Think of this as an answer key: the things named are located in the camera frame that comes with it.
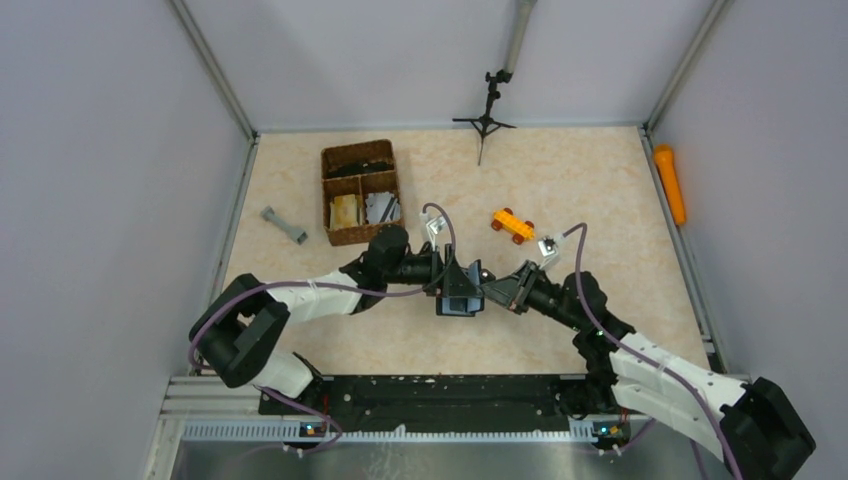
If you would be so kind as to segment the brown wicker basket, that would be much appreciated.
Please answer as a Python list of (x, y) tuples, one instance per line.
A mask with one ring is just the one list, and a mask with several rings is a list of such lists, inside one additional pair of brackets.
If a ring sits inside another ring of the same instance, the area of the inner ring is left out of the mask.
[[(404, 219), (393, 218), (384, 210), (367, 216), (366, 200), (370, 194), (389, 194), (392, 204), (402, 206), (399, 176), (393, 145), (388, 139), (327, 147), (321, 151), (322, 220), (329, 243), (334, 247), (369, 242), (387, 225), (402, 226)], [(354, 196), (358, 221), (343, 226), (335, 220), (337, 199)]]

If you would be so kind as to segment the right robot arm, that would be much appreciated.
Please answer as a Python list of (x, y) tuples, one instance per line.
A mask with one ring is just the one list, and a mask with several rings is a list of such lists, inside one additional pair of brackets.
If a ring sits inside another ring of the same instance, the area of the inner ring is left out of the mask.
[(589, 272), (551, 281), (534, 262), (503, 278), (482, 276), (486, 299), (521, 314), (534, 310), (576, 331), (573, 344), (592, 378), (589, 404), (652, 417), (721, 459), (741, 479), (791, 479), (816, 442), (783, 389), (699, 367), (661, 348), (607, 308)]

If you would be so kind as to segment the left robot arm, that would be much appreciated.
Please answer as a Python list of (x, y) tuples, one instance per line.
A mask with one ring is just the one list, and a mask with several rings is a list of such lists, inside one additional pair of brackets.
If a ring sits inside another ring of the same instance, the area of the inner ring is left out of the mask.
[(242, 274), (191, 328), (190, 355), (229, 388), (269, 388), (295, 412), (308, 413), (320, 401), (320, 374), (297, 354), (278, 349), (284, 328), (362, 313), (389, 297), (391, 284), (435, 297), (440, 315), (473, 316), (484, 306), (483, 270), (479, 262), (460, 266), (453, 253), (452, 245), (438, 250), (431, 243), (413, 252), (407, 231), (389, 225), (359, 257), (322, 277), (270, 284)]

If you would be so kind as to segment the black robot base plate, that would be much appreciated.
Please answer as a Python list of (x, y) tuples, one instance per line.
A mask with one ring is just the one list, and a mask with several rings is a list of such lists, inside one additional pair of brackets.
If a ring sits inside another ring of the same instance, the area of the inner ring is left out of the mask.
[(591, 437), (633, 434), (610, 389), (582, 374), (337, 375), (297, 401), (349, 433), (560, 432), (589, 421)]

